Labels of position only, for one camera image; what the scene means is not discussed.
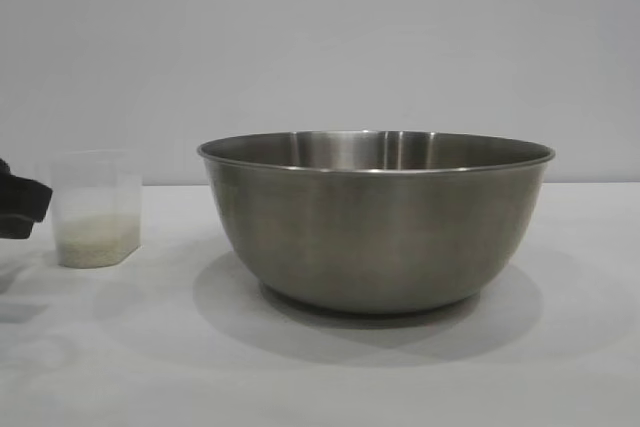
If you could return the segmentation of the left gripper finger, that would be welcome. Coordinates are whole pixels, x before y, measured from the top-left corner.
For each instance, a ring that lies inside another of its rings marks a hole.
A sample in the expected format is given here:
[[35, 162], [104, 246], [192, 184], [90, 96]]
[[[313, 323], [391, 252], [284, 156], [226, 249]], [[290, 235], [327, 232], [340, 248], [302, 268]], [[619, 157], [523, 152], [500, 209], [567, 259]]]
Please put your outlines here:
[[2, 217], [16, 217], [28, 222], [45, 219], [53, 195], [49, 186], [14, 175], [9, 164], [1, 160], [0, 188]]
[[14, 216], [0, 218], [0, 238], [7, 240], [28, 239], [34, 228], [34, 222]]

